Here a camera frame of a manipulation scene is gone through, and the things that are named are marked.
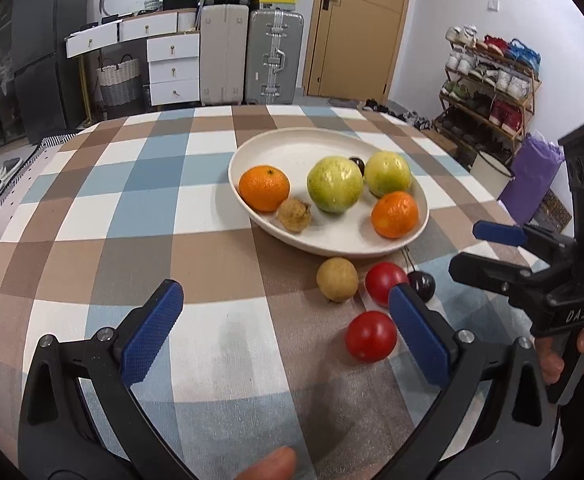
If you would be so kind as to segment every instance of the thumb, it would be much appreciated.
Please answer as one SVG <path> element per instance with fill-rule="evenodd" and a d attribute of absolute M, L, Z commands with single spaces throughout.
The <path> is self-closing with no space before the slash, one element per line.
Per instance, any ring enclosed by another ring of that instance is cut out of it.
<path fill-rule="evenodd" d="M 279 447 L 235 480 L 290 480 L 296 470 L 296 453 L 291 447 Z"/>

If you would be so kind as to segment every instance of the door frame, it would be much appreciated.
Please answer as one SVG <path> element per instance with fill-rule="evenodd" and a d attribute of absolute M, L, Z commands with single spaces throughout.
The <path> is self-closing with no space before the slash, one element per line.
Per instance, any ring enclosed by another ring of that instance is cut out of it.
<path fill-rule="evenodd" d="M 401 22 L 399 23 L 399 34 L 396 38 L 396 45 L 394 46 L 394 56 L 392 60 L 392 65 L 390 66 L 390 72 L 387 77 L 385 92 L 383 93 L 383 102 L 381 104 L 386 104 L 387 95 L 390 91 L 390 86 L 392 85 L 392 79 L 394 76 L 394 70 L 396 69 L 396 61 L 399 57 L 399 49 L 401 48 L 401 43 L 403 41 L 403 32 L 405 31 L 405 21 L 408 14 L 408 4 L 409 0 L 403 1 L 403 12 L 401 13 Z M 316 46 L 316 33 L 319 28 L 319 15 L 323 9 L 323 0 L 313 0 L 312 3 L 312 18 L 310 19 L 310 31 L 307 37 L 307 49 L 305 51 L 305 65 L 303 67 L 303 91 L 307 93 L 307 89 L 310 87 L 310 73 L 312 71 L 312 63 L 314 58 L 314 49 Z"/>

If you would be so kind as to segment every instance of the purple bag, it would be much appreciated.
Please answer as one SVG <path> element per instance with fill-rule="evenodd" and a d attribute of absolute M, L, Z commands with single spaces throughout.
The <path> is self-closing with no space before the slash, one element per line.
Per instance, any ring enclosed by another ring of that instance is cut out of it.
<path fill-rule="evenodd" d="M 525 136 L 512 162 L 514 178 L 498 197 L 518 225 L 532 219 L 564 160 L 560 147 L 538 131 Z"/>

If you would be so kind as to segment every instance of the yellow-green fruit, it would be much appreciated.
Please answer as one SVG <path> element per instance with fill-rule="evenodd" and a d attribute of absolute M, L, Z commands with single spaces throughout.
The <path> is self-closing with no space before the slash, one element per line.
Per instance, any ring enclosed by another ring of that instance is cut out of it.
<path fill-rule="evenodd" d="M 376 152 L 365 165 L 365 183 L 378 198 L 411 186 L 409 164 L 398 153 Z"/>
<path fill-rule="evenodd" d="M 357 293 L 357 270 L 345 258 L 330 258 L 319 267 L 316 283 L 328 300 L 342 303 Z"/>
<path fill-rule="evenodd" d="M 326 156 L 307 174 L 307 191 L 316 207 L 344 213 L 363 192 L 363 176 L 355 162 L 344 156 Z"/>

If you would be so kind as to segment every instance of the gray suitcase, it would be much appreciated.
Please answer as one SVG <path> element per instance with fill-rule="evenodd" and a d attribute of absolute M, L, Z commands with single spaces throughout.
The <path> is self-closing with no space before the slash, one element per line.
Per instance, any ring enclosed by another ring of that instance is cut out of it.
<path fill-rule="evenodd" d="M 246 102 L 291 104 L 301 57 L 302 15 L 287 10 L 253 10 L 248 35 Z"/>
<path fill-rule="evenodd" d="M 204 105 L 243 102 L 248 7 L 203 7 L 200 41 L 200 94 Z"/>

